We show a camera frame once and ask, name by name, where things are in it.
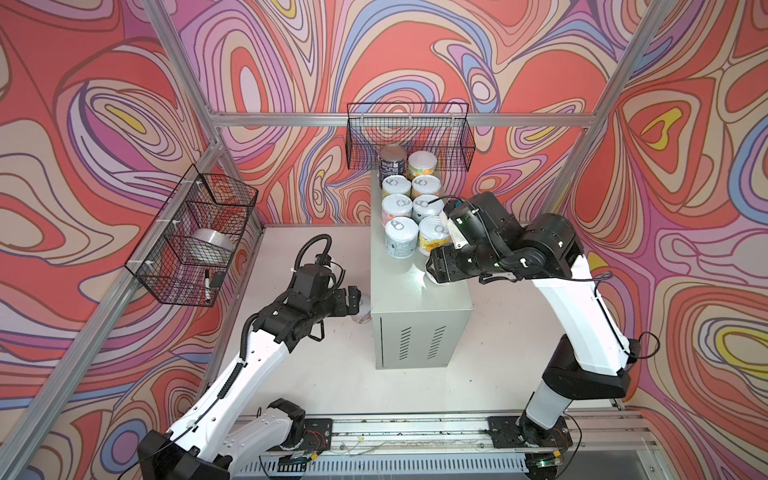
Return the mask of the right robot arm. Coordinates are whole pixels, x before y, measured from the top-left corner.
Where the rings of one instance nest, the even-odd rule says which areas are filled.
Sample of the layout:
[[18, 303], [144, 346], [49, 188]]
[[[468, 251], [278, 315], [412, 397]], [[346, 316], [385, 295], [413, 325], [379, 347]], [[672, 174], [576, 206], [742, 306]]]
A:
[[437, 284], [530, 281], [564, 329], [542, 379], [516, 421], [519, 442], [541, 446], [575, 400], [624, 397], [640, 343], [618, 327], [567, 218], [543, 213], [522, 225], [491, 192], [443, 196], [451, 241], [434, 248], [426, 272]]

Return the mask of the group can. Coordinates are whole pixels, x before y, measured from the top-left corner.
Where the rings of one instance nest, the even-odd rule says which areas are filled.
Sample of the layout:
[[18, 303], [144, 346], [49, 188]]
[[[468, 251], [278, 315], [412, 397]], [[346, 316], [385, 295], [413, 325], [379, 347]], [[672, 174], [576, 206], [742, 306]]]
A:
[[434, 175], [419, 175], [411, 181], [411, 196], [417, 198], [422, 195], [438, 196], [442, 189], [441, 180]]
[[448, 285], [450, 283], [456, 282], [456, 279], [454, 278], [454, 275], [449, 271], [444, 270], [429, 270], [427, 269], [425, 271], [426, 277], [435, 285]]
[[452, 242], [448, 228], [439, 216], [429, 216], [419, 223], [418, 250], [428, 256], [430, 252]]

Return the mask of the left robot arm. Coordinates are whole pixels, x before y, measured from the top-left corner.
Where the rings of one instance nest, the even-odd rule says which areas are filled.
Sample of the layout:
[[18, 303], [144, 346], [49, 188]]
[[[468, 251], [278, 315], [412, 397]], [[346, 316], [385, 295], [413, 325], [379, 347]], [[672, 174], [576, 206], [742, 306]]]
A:
[[288, 465], [306, 465], [331, 445], [329, 422], [315, 426], [295, 403], [279, 398], [242, 427], [235, 425], [264, 381], [327, 318], [359, 311], [361, 292], [344, 286], [332, 260], [332, 238], [319, 234], [299, 250], [285, 291], [248, 317], [239, 350], [200, 399], [169, 429], [149, 431], [137, 447], [144, 479], [231, 479], [249, 463], [278, 452]]

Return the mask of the white lid can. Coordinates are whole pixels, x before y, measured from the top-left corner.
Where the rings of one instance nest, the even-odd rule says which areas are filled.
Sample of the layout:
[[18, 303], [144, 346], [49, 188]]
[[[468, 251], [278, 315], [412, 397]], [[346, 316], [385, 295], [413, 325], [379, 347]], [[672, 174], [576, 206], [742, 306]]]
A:
[[363, 325], [372, 320], [371, 307], [369, 305], [361, 305], [357, 314], [351, 316], [354, 323]]
[[419, 227], [407, 217], [395, 217], [387, 222], [385, 229], [385, 247], [389, 256], [406, 259], [417, 248]]
[[397, 217], [410, 218], [412, 215], [413, 202], [410, 197], [404, 194], [390, 194], [381, 201], [382, 224], [386, 225], [390, 220]]
[[439, 216], [444, 206], [444, 201], [436, 195], [420, 195], [412, 201], [412, 219], [420, 223], [425, 218]]

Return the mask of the dark blue tomato can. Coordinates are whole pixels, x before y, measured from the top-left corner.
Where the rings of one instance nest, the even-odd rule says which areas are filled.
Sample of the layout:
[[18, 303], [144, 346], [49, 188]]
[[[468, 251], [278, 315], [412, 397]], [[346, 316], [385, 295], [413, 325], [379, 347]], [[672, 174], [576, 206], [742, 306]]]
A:
[[406, 168], [406, 150], [399, 144], [384, 145], [379, 150], [378, 162], [380, 181], [393, 175], [403, 175]]

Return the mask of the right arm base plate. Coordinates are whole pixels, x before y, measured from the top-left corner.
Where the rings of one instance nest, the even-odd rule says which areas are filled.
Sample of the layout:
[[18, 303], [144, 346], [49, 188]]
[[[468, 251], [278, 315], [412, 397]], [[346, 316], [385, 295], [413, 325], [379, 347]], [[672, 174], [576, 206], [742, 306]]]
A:
[[521, 416], [491, 416], [487, 418], [492, 444], [502, 448], [552, 448], [567, 450], [573, 446], [565, 418], [560, 416], [552, 428], [545, 429]]

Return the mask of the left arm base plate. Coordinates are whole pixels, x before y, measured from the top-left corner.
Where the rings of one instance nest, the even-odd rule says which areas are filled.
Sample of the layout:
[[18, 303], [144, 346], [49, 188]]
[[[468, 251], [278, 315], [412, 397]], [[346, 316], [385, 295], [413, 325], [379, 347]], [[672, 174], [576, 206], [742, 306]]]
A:
[[299, 417], [262, 419], [251, 437], [258, 453], [267, 451], [323, 451], [329, 446], [328, 422]]

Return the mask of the orange peach can large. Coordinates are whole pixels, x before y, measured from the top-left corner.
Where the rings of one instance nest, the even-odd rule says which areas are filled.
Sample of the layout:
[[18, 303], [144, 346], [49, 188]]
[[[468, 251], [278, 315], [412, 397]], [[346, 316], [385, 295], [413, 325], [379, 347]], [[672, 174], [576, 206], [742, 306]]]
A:
[[411, 153], [407, 159], [407, 177], [414, 179], [422, 175], [432, 175], [438, 164], [435, 154], [430, 151], [420, 150]]

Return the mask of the green label can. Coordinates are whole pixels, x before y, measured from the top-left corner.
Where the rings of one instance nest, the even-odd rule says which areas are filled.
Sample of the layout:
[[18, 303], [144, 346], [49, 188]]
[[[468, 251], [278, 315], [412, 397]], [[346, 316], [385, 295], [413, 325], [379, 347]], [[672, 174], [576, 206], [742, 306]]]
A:
[[390, 175], [384, 178], [381, 182], [383, 198], [386, 198], [390, 195], [404, 195], [406, 197], [410, 197], [411, 189], [411, 181], [403, 175]]

